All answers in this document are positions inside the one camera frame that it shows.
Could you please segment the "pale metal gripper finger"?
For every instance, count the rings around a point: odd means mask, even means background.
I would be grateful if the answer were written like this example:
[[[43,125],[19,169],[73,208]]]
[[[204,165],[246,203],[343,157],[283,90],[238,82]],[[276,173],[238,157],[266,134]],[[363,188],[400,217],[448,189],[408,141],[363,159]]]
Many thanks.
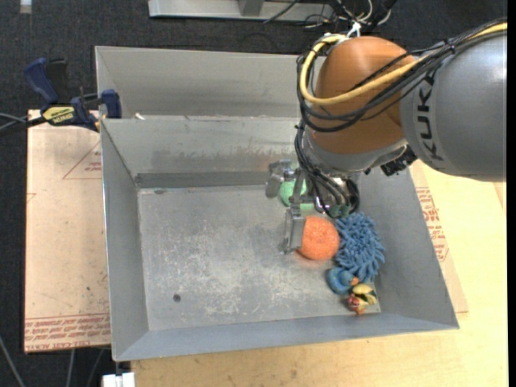
[[[302,245],[304,231],[304,217],[293,215],[290,227],[290,251],[298,250]]]
[[[290,210],[285,212],[285,224],[282,241],[279,245],[280,252],[284,255],[291,253],[290,240],[292,234],[293,216]]]

